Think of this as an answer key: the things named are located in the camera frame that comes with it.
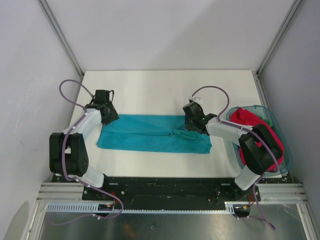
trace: crumpled teal fabric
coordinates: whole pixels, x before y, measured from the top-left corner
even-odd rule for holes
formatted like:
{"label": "crumpled teal fabric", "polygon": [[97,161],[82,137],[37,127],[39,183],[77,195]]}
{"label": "crumpled teal fabric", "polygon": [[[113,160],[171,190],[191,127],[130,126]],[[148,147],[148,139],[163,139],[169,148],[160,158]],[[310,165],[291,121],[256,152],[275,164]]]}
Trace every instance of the crumpled teal fabric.
{"label": "crumpled teal fabric", "polygon": [[143,152],[209,154],[210,137],[185,130],[184,115],[127,115],[102,127],[97,146]]}

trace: robotic arm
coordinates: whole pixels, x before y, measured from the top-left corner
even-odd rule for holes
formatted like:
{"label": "robotic arm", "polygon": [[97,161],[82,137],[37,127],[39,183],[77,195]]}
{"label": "robotic arm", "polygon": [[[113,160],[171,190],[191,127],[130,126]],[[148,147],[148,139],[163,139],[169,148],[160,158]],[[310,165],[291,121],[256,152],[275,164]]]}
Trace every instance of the robotic arm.
{"label": "robotic arm", "polygon": [[49,138],[49,167],[52,173],[64,175],[62,168],[63,140],[70,128],[73,128],[65,146],[65,164],[68,176],[70,178],[77,176],[79,180],[90,186],[97,188],[103,186],[104,175],[89,164],[85,140],[99,124],[107,125],[119,118],[112,100],[110,100],[110,93],[113,98],[113,90],[96,90],[91,102],[85,106],[86,116],[76,127],[73,128],[74,124],[71,124],[63,132],[51,134]]}
{"label": "robotic arm", "polygon": [[189,131],[196,131],[200,134],[217,136],[229,140],[242,149],[246,166],[235,178],[235,184],[242,190],[247,190],[260,176],[274,164],[270,153],[262,145],[257,146],[258,139],[243,128],[250,129],[256,133],[270,148],[276,160],[282,157],[276,140],[268,128],[263,124],[257,126],[240,125],[227,120],[219,121],[217,115],[204,114],[202,107],[193,100],[183,107],[185,112],[185,128]]}

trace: gray floor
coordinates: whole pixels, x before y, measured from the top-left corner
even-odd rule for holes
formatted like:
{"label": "gray floor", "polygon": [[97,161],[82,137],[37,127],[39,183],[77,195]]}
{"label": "gray floor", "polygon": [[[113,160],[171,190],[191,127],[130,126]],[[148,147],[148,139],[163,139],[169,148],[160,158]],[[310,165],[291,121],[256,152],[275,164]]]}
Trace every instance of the gray floor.
{"label": "gray floor", "polygon": [[[264,205],[265,214],[277,228],[271,230],[256,219],[236,220],[224,214],[121,214],[115,219],[91,216],[65,226],[47,221],[42,240],[305,240],[296,205]],[[49,212],[52,222],[61,223],[81,214]],[[260,216],[257,207],[252,216]]]}

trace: red cloth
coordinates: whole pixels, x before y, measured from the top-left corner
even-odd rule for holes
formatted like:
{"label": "red cloth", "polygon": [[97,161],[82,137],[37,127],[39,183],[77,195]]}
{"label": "red cloth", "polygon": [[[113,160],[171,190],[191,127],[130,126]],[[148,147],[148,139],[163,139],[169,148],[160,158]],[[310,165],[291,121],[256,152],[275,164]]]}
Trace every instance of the red cloth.
{"label": "red cloth", "polygon": [[[276,133],[272,130],[272,128],[262,119],[260,119],[260,117],[258,117],[257,115],[253,114],[252,112],[248,111],[248,110],[243,110],[241,107],[239,107],[231,116],[230,116],[230,121],[234,122],[236,124],[241,124],[241,125],[250,125],[250,126],[256,126],[258,124],[263,124],[265,125],[270,133],[272,134],[273,138],[275,139],[276,143],[279,145],[279,147],[281,148],[283,155],[282,157],[278,160],[278,163],[281,164],[282,161],[284,160],[284,155],[285,155],[285,148],[284,145],[282,144],[282,142],[280,141],[280,139],[278,138],[278,136],[276,135]],[[262,145],[261,142],[256,143],[258,147],[260,147]],[[242,152],[242,149],[239,148],[239,155],[241,158],[241,161],[244,165],[246,165],[245,162],[245,158],[244,158],[244,154]],[[268,171],[273,171],[276,169],[276,165],[272,165],[271,167],[269,167]]]}

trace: white table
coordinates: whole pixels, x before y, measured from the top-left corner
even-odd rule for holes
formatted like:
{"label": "white table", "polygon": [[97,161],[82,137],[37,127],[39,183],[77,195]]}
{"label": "white table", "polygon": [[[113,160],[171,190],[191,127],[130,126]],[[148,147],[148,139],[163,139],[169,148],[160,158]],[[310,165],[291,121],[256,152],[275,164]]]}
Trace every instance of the white table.
{"label": "white table", "polygon": [[[114,90],[113,104],[118,114],[184,115],[189,96],[205,85],[223,88],[230,96],[229,108],[260,105],[252,72],[249,70],[170,70],[170,71],[87,71],[83,84]],[[203,89],[205,114],[218,114],[226,104],[217,89]],[[85,105],[91,97],[81,89],[77,102]],[[76,107],[72,121],[82,109]],[[210,154],[182,154],[110,150],[97,147],[101,126],[86,139],[90,164],[107,176],[136,177],[236,177],[241,169],[230,142],[210,137]]]}

